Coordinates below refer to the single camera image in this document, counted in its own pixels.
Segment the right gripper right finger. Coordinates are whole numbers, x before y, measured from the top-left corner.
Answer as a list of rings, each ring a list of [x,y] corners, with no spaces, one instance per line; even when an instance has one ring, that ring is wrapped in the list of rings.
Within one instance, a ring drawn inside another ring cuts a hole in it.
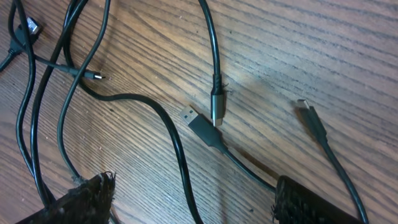
[[[286,175],[277,181],[272,217],[279,224],[362,224]]]

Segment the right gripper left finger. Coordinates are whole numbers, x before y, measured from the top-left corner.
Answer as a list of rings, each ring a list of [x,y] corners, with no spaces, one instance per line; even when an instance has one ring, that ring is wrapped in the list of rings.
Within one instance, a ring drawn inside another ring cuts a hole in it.
[[[48,208],[22,219],[16,224],[105,224],[111,217],[116,174],[100,173],[81,185],[70,189],[66,195]]]

